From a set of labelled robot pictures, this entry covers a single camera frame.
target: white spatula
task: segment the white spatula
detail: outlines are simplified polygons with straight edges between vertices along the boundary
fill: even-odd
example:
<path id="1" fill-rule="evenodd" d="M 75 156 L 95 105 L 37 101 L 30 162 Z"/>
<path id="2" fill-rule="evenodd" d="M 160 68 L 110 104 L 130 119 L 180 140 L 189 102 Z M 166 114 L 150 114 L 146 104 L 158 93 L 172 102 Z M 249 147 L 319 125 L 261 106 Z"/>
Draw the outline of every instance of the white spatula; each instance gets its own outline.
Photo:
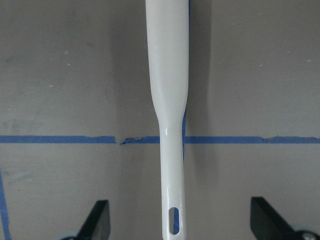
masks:
<path id="1" fill-rule="evenodd" d="M 186 239 L 182 121 L 188 95 L 188 0 L 146 0 L 151 94 L 160 130 L 162 236 Z M 178 233 L 169 212 L 178 210 Z"/>

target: metal bolt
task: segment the metal bolt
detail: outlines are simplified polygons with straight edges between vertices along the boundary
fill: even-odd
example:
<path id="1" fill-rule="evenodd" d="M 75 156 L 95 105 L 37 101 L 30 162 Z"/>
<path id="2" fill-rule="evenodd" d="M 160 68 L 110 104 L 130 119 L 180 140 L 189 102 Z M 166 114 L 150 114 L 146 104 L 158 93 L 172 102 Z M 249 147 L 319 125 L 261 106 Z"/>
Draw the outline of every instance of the metal bolt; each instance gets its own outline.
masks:
<path id="1" fill-rule="evenodd" d="M 316 240 L 316 236 L 313 235 L 313 234 L 310 233 L 310 232 L 304 232 L 304 233 L 302 234 L 302 237 L 303 237 L 304 240 Z"/>

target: hanging hole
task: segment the hanging hole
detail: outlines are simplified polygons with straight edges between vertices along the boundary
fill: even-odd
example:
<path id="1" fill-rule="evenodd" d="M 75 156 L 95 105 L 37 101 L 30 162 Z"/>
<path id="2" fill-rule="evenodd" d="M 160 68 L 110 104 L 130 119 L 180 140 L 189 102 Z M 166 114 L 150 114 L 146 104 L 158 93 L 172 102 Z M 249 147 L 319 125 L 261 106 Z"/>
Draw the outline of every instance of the hanging hole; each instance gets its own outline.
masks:
<path id="1" fill-rule="evenodd" d="M 179 233 L 179 210 L 176 207 L 172 207 L 169 210 L 169 228 L 171 234 L 176 235 Z"/>

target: vertical blue tape strip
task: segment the vertical blue tape strip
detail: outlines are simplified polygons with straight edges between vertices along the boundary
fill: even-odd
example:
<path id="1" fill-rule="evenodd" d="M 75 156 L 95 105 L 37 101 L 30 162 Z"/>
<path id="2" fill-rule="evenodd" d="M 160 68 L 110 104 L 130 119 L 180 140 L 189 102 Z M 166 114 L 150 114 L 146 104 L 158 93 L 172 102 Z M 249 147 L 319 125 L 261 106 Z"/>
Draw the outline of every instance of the vertical blue tape strip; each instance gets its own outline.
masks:
<path id="1" fill-rule="evenodd" d="M 9 214 L 5 198 L 5 189 L 2 181 L 2 175 L 0 170 L 0 212 L 2 220 L 2 228 L 5 240 L 12 240 L 9 232 Z"/>

